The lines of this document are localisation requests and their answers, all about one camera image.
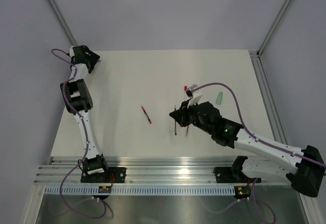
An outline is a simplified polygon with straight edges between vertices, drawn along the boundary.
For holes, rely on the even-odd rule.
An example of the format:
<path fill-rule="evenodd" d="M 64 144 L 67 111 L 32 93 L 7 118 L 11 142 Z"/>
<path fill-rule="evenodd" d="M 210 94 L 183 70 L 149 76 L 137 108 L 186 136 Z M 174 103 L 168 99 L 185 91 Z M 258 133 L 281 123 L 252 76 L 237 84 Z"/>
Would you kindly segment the red marker pen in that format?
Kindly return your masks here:
<path fill-rule="evenodd" d="M 149 116 L 148 116 L 148 114 L 147 114 L 145 108 L 144 108 L 143 106 L 141 106 L 141 109 L 142 109 L 142 111 L 143 111 L 143 113 L 144 113 L 146 119 L 148 120 L 149 124 L 152 124 L 152 121 L 151 121 L 151 119 L 149 118 Z"/>

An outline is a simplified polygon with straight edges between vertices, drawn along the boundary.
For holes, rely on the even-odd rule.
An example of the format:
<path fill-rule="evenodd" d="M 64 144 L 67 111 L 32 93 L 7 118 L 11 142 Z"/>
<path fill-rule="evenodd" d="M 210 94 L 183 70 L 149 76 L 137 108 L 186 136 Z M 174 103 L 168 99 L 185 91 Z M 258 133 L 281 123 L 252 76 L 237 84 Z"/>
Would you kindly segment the green highlighter pen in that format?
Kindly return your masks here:
<path fill-rule="evenodd" d="M 215 101 L 216 105 L 221 105 L 222 104 L 223 95 L 224 95 L 224 93 L 222 91 L 220 91 L 218 93 L 218 96 L 217 96 L 216 101 Z"/>

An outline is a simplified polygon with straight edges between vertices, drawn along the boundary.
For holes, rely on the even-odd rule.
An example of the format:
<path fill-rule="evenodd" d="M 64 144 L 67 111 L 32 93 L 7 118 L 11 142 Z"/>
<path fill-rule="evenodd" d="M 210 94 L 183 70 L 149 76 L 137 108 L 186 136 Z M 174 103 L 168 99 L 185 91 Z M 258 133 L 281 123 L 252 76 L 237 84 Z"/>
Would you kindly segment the blue ballpoint pen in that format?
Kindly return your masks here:
<path fill-rule="evenodd" d="M 177 136 L 177 122 L 174 119 L 174 135 Z"/>

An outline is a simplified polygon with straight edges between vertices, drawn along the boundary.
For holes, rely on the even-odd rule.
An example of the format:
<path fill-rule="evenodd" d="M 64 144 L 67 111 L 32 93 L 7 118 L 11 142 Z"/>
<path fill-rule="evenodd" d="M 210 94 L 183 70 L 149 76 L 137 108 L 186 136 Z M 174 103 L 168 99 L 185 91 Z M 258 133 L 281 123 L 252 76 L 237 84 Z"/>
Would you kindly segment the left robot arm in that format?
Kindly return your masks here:
<path fill-rule="evenodd" d="M 100 56 L 85 45 L 70 47 L 67 55 L 70 57 L 68 63 L 71 74 L 67 81 L 60 84 L 60 89 L 67 111 L 77 122 L 85 150 L 84 156 L 77 163 L 82 171 L 80 181 L 105 182 L 110 178 L 110 169 L 95 136 L 91 121 L 93 101 L 85 82 L 85 77 L 94 70 Z"/>

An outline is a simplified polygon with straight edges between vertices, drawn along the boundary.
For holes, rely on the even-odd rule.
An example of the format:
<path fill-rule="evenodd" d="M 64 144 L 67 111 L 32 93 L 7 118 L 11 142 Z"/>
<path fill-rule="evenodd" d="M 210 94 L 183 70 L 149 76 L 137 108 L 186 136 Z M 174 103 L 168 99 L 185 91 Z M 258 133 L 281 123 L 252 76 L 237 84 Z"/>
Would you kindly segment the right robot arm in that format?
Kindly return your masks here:
<path fill-rule="evenodd" d="M 308 197 L 318 196 L 325 163 L 316 147 L 308 145 L 303 149 L 264 139 L 246 130 L 243 124 L 222 117 L 210 102 L 190 105 L 184 101 L 169 116 L 181 127 L 193 125 L 206 132 L 220 146 L 247 151 L 263 159 L 255 161 L 238 156 L 231 169 L 234 180 L 271 178 L 290 184 Z"/>

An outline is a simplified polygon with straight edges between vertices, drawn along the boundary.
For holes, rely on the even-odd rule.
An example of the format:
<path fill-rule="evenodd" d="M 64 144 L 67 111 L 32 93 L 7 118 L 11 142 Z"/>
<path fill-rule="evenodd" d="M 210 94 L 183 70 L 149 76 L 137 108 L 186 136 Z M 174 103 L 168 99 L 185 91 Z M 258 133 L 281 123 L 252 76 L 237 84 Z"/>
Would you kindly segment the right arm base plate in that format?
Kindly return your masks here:
<path fill-rule="evenodd" d="M 213 170 L 216 183 L 253 183 L 254 178 L 247 177 L 241 170 L 232 170 L 231 167 L 215 167 Z"/>

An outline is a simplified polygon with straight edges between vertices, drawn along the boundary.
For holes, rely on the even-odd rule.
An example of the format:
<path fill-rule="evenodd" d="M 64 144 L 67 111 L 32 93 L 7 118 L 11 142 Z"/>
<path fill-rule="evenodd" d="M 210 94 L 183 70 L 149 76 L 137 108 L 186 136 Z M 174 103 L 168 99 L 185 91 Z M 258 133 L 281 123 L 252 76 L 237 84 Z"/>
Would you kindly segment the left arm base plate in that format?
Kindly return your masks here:
<path fill-rule="evenodd" d="M 107 171 L 97 169 L 89 172 L 83 172 L 81 183 L 124 183 L 126 177 L 125 167 L 109 167 Z"/>

